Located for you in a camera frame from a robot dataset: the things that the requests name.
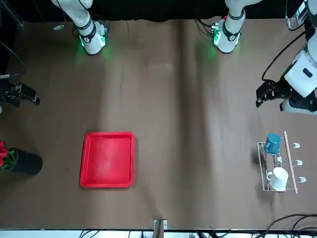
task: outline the black backdrop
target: black backdrop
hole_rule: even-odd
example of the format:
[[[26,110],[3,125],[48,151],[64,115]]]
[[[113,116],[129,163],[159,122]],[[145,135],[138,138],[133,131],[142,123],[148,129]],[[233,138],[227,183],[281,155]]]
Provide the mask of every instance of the black backdrop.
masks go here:
[[[50,0],[35,0],[45,20],[62,21],[63,17]],[[292,16],[303,0],[288,0]],[[33,0],[10,0],[25,21],[42,21]],[[286,0],[263,0],[246,7],[247,18],[284,18]],[[94,0],[91,11],[101,20],[166,21],[170,19],[207,19],[227,14],[224,0]]]

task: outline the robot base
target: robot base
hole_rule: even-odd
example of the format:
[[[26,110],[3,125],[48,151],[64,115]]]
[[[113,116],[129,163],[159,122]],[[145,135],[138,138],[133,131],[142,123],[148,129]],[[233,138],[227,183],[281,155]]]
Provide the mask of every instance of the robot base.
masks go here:
[[[107,27],[103,26],[97,21],[94,21],[94,24],[96,26],[96,33],[92,37],[90,42],[86,42],[85,38],[82,39],[82,37],[80,37],[82,46],[84,47],[85,51],[90,55],[97,54],[106,45],[106,39],[108,37]]]
[[[225,19],[222,19],[218,23],[220,32],[217,36],[214,37],[213,44],[215,46],[217,46],[221,52],[230,53],[233,51],[235,46],[238,44],[240,34],[238,35],[238,37],[234,41],[229,41],[223,32],[223,24],[224,23],[225,23]]]

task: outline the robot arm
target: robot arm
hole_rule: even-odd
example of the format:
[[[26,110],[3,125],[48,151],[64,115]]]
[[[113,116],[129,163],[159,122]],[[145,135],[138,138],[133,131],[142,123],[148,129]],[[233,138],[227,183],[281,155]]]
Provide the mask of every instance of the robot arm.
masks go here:
[[[308,17],[305,24],[311,24],[313,34],[306,32],[306,38],[312,35],[308,43],[295,56],[278,82],[264,80],[257,89],[256,106],[277,98],[285,99],[281,111],[317,115],[317,2],[308,0]]]
[[[105,45],[108,29],[97,21],[93,21],[87,8],[93,0],[52,0],[74,22],[80,34],[82,45],[90,55],[97,54]]]
[[[238,43],[241,27],[246,18],[245,6],[253,5],[262,0],[225,0],[229,12],[226,19],[219,23],[220,33],[214,39],[214,45],[224,53],[232,52]]]

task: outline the dish rack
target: dish rack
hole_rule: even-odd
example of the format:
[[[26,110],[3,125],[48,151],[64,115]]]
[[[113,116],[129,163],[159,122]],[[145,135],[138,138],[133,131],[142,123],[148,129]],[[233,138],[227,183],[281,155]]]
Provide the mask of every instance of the dish rack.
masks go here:
[[[265,169],[265,171],[264,171],[264,164],[263,164],[263,162],[264,162],[265,166],[266,166],[266,161],[267,161],[266,152],[264,150],[265,142],[258,142],[257,143],[257,149],[258,149],[258,157],[259,157],[259,166],[260,166],[262,189],[263,189],[263,191],[270,191],[270,192],[286,192],[286,191],[289,191],[289,190],[293,190],[295,194],[298,194],[296,177],[295,177],[295,173],[294,173],[294,168],[293,168],[293,163],[292,163],[292,159],[291,159],[291,153],[290,153],[290,150],[289,150],[288,138],[287,138],[286,131],[283,133],[283,138],[284,138],[284,141],[285,141],[287,160],[282,160],[281,161],[279,159],[279,158],[281,158],[281,155],[280,155],[280,150],[278,150],[277,155],[272,155],[273,164],[274,164],[274,168],[276,168],[276,167],[281,167],[282,168],[282,163],[284,163],[286,161],[288,162],[289,168],[290,168],[292,185],[290,185],[288,183],[287,186],[286,186],[286,189],[284,191],[278,191],[278,190],[275,190],[275,189],[273,189],[271,187],[271,185],[269,184],[269,181],[267,180],[267,171],[268,171],[268,169]],[[300,182],[306,182],[305,177],[298,177],[298,178],[300,178]]]

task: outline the green led light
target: green led light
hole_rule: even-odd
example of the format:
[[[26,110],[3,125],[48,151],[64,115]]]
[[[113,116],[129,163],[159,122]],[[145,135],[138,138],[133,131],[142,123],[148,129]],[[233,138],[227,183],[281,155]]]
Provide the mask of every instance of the green led light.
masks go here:
[[[80,36],[79,36],[79,39],[80,39],[80,41],[81,41],[81,46],[84,47],[84,42],[83,42],[83,40],[81,39]]]
[[[213,37],[213,43],[214,43],[215,45],[218,45],[220,38],[221,38],[221,32],[218,32],[218,33],[215,34],[215,36]]]
[[[238,37],[237,37],[237,40],[236,40],[236,45],[238,44],[239,37],[240,37],[240,34],[239,34],[239,35],[238,35]]]

